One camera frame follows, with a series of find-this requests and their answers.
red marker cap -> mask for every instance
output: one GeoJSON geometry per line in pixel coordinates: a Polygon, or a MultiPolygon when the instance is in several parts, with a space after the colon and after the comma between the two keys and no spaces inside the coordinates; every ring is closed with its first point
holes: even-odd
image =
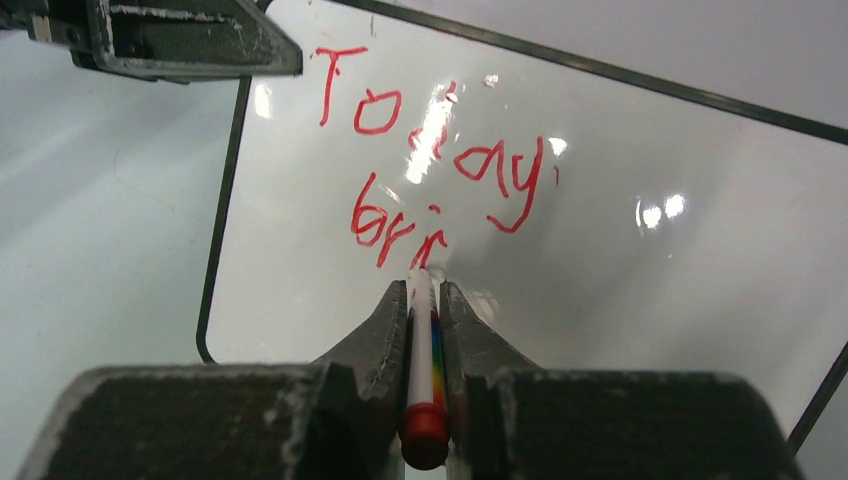
{"type": "Polygon", "coordinates": [[[412,468],[432,470],[448,458],[448,414],[432,403],[418,403],[403,412],[401,453],[412,468]]]}

whiteboard frame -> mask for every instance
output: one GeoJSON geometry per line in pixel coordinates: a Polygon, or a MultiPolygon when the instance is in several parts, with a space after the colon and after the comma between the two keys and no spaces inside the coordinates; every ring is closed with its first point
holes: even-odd
{"type": "MultiPolygon", "coordinates": [[[[259,0],[257,2],[257,6],[264,12],[271,5],[272,1],[273,0],[259,0]]],[[[840,127],[772,110],[770,108],[760,107],[705,90],[687,87],[676,82],[652,77],[643,73],[616,67],[614,65],[563,52],[554,48],[526,42],[508,35],[502,35],[497,32],[473,27],[424,12],[383,3],[378,0],[322,1],[365,10],[370,13],[401,20],[416,26],[484,43],[521,55],[530,56],[538,60],[555,63],[566,68],[572,68],[593,75],[598,75],[600,77],[609,78],[617,82],[633,85],[662,95],[667,95],[766,124],[782,127],[787,130],[848,145],[848,130],[840,127]]],[[[236,163],[238,161],[239,148],[241,146],[241,135],[244,126],[245,114],[247,112],[247,101],[250,94],[251,80],[251,77],[242,77],[239,81],[238,96],[236,97],[235,111],[233,113],[233,125],[230,131],[230,143],[227,149],[227,159],[224,164],[221,193],[218,199],[218,211],[215,217],[212,245],[209,251],[206,280],[203,286],[200,316],[197,323],[197,333],[195,338],[197,350],[200,353],[200,357],[206,363],[216,363],[206,346],[206,330],[209,322],[209,313],[212,307],[212,296],[214,294],[215,279],[218,271],[218,259],[221,254],[221,245],[224,239],[224,229],[227,222],[230,194],[232,192],[233,182],[235,181],[236,163]]],[[[825,375],[822,383],[819,385],[819,388],[816,390],[816,393],[807,405],[807,408],[804,409],[804,413],[801,415],[801,418],[798,419],[798,422],[789,434],[787,443],[793,453],[797,453],[801,448],[801,445],[813,429],[813,426],[824,411],[827,403],[836,391],[836,388],[845,377],[846,371],[848,371],[848,339],[846,339],[846,344],[834,360],[833,365],[830,370],[828,370],[827,375],[825,375]]]]}

whiteboard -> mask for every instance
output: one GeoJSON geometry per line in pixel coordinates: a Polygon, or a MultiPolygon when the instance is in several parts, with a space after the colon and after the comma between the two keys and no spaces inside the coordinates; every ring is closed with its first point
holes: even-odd
{"type": "Polygon", "coordinates": [[[426,260],[545,367],[735,372],[787,434],[827,377],[808,431],[848,340],[848,132],[351,3],[268,7],[304,70],[242,84],[206,360],[310,361],[426,260]]]}

red marker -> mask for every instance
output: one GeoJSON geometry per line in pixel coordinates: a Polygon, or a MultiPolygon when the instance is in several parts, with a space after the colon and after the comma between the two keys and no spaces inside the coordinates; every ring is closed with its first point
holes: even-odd
{"type": "Polygon", "coordinates": [[[418,470],[432,470],[448,456],[448,412],[442,371],[442,345],[436,294],[430,274],[418,269],[410,273],[412,295],[412,349],[406,410],[399,428],[401,453],[406,463],[418,470]]]}

red ink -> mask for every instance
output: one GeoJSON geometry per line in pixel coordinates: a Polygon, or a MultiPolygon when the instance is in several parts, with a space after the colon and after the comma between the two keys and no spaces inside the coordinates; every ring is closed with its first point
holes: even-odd
{"type": "Polygon", "coordinates": [[[437,230],[436,233],[424,237],[424,243],[422,243],[421,248],[415,252],[415,256],[412,257],[412,263],[409,264],[410,270],[414,270],[416,268],[416,264],[418,264],[417,268],[427,268],[427,260],[430,259],[430,252],[433,250],[433,243],[435,242],[439,242],[439,245],[443,248],[447,248],[448,242],[445,241],[444,230],[437,230]]]}
{"type": "Polygon", "coordinates": [[[498,142],[493,148],[487,147],[471,147],[465,152],[461,153],[458,157],[453,159],[453,164],[456,166],[456,169],[459,170],[459,173],[463,174],[470,180],[474,180],[475,182],[479,181],[486,174],[486,170],[489,168],[489,164],[492,162],[492,159],[495,158],[495,155],[498,156],[498,187],[501,189],[501,195],[504,198],[509,198],[509,191],[506,189],[506,182],[503,178],[503,167],[504,167],[504,153],[503,153],[503,140],[498,142]],[[485,160],[483,160],[483,164],[480,166],[480,170],[477,173],[471,173],[468,169],[465,168],[463,162],[470,157],[471,155],[482,153],[486,155],[485,160]]]}
{"type": "Polygon", "coordinates": [[[339,58],[345,55],[356,55],[367,51],[367,47],[357,47],[348,50],[331,50],[325,47],[318,47],[315,49],[315,55],[327,55],[330,57],[330,68],[327,69],[327,80],[324,84],[324,113],[321,115],[321,121],[318,122],[318,125],[323,127],[330,118],[330,93],[333,90],[333,78],[341,75],[342,73],[337,65],[339,58]]]}
{"type": "Polygon", "coordinates": [[[400,104],[401,104],[401,101],[402,101],[400,91],[392,90],[392,91],[389,91],[389,92],[386,92],[386,93],[381,93],[380,95],[374,95],[374,93],[371,91],[371,89],[366,89],[365,93],[366,93],[366,95],[368,95],[368,98],[359,102],[359,107],[356,109],[356,116],[353,117],[353,129],[356,130],[358,133],[361,133],[363,135],[377,135],[377,134],[380,134],[380,133],[388,132],[395,125],[395,122],[397,121],[397,117],[400,114],[400,104]],[[381,127],[376,127],[376,128],[364,128],[364,127],[362,127],[362,125],[360,125],[360,119],[362,117],[362,110],[365,108],[365,106],[368,105],[369,103],[376,103],[376,102],[379,102],[380,100],[385,100],[387,98],[394,98],[395,99],[395,107],[394,107],[394,110],[392,110],[392,116],[391,116],[391,118],[389,118],[389,121],[386,122],[386,124],[381,126],[381,127]]]}
{"type": "Polygon", "coordinates": [[[351,233],[356,235],[356,242],[365,247],[370,247],[377,243],[377,240],[383,235],[383,229],[386,228],[386,220],[389,218],[389,214],[381,207],[374,205],[362,205],[363,200],[365,200],[365,196],[368,195],[368,190],[371,189],[371,185],[374,183],[374,179],[376,178],[377,174],[371,172],[371,176],[368,177],[368,181],[365,182],[365,186],[362,187],[362,191],[359,192],[359,196],[356,198],[356,205],[353,207],[353,216],[350,219],[351,233]],[[366,212],[375,212],[379,215],[379,218],[371,220],[365,225],[360,225],[362,215],[366,212]],[[374,227],[377,228],[374,236],[370,240],[363,240],[361,235],[374,227]]]}
{"type": "Polygon", "coordinates": [[[389,230],[386,232],[386,239],[383,241],[383,246],[380,248],[380,254],[377,256],[377,268],[383,267],[386,257],[389,256],[389,250],[391,250],[392,244],[394,244],[400,237],[409,235],[413,230],[415,230],[415,223],[410,223],[406,227],[395,232],[395,227],[397,227],[397,225],[402,221],[403,212],[395,215],[395,219],[392,220],[391,225],[389,225],[389,230]]]}
{"type": "Polygon", "coordinates": [[[492,215],[486,216],[486,219],[492,222],[498,230],[504,233],[515,233],[527,217],[530,215],[530,210],[533,208],[533,199],[536,197],[536,185],[539,181],[539,170],[542,167],[542,152],[543,142],[542,137],[536,137],[536,156],[533,158],[533,165],[530,167],[530,174],[527,175],[527,180],[524,184],[518,182],[518,163],[524,158],[522,155],[513,155],[512,157],[512,184],[519,192],[527,190],[527,200],[524,203],[524,210],[521,216],[512,226],[505,226],[497,218],[492,215]]]}
{"type": "MultiPolygon", "coordinates": [[[[418,149],[418,147],[419,147],[418,135],[421,135],[421,132],[423,132],[423,131],[424,131],[423,127],[418,127],[415,130],[409,132],[409,136],[406,137],[406,141],[407,141],[407,143],[409,143],[410,147],[412,147],[416,150],[418,149]]],[[[433,157],[435,157],[436,160],[442,159],[441,148],[445,143],[447,143],[447,141],[448,141],[448,127],[446,125],[442,125],[442,134],[439,136],[438,140],[433,142],[433,145],[432,145],[433,157]]]]}

